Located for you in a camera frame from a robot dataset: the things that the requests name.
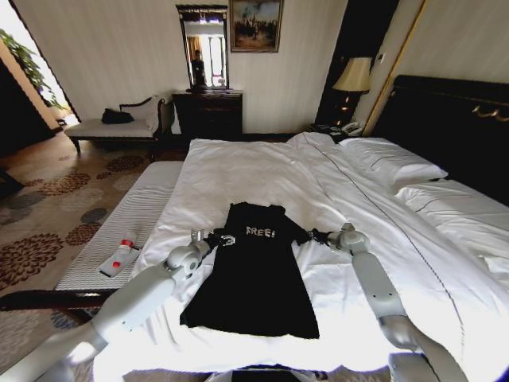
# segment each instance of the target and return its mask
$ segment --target beige wall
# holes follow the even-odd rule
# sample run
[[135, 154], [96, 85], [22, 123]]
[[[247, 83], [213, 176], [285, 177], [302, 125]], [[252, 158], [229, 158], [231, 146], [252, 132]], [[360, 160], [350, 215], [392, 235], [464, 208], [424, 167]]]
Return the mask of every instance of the beige wall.
[[[15, 0], [81, 119], [188, 88], [180, 0]], [[226, 0], [184, 3], [227, 4]], [[228, 53], [244, 131], [300, 131], [314, 120], [347, 0], [285, 0], [279, 53]]]
[[4, 65], [9, 69], [9, 72], [13, 75], [14, 79], [17, 81], [21, 89], [25, 92], [27, 97], [29, 97], [33, 106], [41, 115], [42, 119], [46, 122], [46, 124], [54, 129], [58, 127], [58, 122], [53, 118], [51, 111], [46, 107], [45, 103], [42, 102], [41, 97], [30, 83], [26, 74], [21, 69], [21, 66], [16, 62], [14, 56], [10, 54], [9, 48], [0, 40], [0, 59], [3, 61]]
[[[402, 0], [400, 6], [412, 1]], [[427, 0], [394, 76], [408, 74], [509, 83], [507, 15], [508, 0]], [[410, 25], [412, 14], [409, 12], [407, 17], [406, 24]], [[356, 112], [358, 120], [367, 118], [366, 110], [371, 110], [375, 98], [374, 94], [369, 99], [363, 97], [366, 103]]]
[[355, 121], [367, 121], [421, 4], [422, 0], [400, 0], [380, 46], [379, 52], [385, 53], [385, 57], [382, 62], [377, 60], [371, 69], [371, 89], [360, 97], [353, 116]]

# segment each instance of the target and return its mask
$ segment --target white pillow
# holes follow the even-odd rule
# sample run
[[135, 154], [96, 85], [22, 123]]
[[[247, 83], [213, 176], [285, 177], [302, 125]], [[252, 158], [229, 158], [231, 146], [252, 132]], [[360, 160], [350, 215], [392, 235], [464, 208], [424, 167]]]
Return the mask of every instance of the white pillow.
[[475, 256], [509, 259], [509, 208], [457, 181], [408, 185], [396, 195]]
[[120, 105], [120, 111], [125, 111], [138, 121], [143, 121], [153, 134], [159, 127], [159, 116], [157, 113], [157, 105], [161, 97], [154, 95], [141, 103], [135, 105]]
[[354, 165], [392, 193], [405, 185], [447, 176], [440, 167], [383, 138], [349, 138], [340, 145]]

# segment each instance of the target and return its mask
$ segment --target black bag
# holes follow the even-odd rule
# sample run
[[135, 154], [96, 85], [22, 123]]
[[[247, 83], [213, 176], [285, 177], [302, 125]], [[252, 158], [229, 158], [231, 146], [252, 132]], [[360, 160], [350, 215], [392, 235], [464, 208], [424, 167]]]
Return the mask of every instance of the black bag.
[[131, 114], [125, 111], [116, 111], [113, 109], [104, 109], [103, 117], [101, 122], [107, 125], [114, 125], [119, 123], [133, 122], [134, 118]]

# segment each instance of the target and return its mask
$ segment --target green leaves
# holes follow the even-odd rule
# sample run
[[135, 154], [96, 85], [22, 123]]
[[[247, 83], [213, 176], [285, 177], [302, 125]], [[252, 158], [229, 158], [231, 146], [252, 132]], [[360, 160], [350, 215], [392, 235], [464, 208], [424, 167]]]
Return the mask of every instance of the green leaves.
[[26, 46], [19, 44], [16, 40], [13, 39], [11, 35], [7, 34], [4, 29], [0, 29], [0, 38], [3, 40], [7, 48], [9, 48], [9, 51], [14, 56], [14, 59], [21, 66], [23, 72], [25, 72], [26, 76], [30, 80], [30, 83], [32, 83], [35, 89], [39, 93], [41, 93], [45, 88], [48, 89], [48, 92], [52, 98], [51, 101], [48, 101], [43, 97], [44, 102], [49, 106], [56, 106], [59, 109], [63, 109], [62, 106], [59, 105], [56, 101], [55, 94], [51, 88], [45, 83], [44, 77], [39, 71], [39, 65], [33, 62], [32, 55], [36, 53], [28, 49]]

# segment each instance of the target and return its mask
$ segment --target black t-shirt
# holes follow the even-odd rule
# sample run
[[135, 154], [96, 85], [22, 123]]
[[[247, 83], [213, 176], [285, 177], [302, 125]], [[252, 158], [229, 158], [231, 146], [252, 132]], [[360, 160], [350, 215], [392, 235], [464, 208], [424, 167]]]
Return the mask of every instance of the black t-shirt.
[[318, 338], [318, 325], [293, 256], [309, 234], [281, 206], [231, 205], [214, 269], [181, 315], [181, 324], [260, 336]]

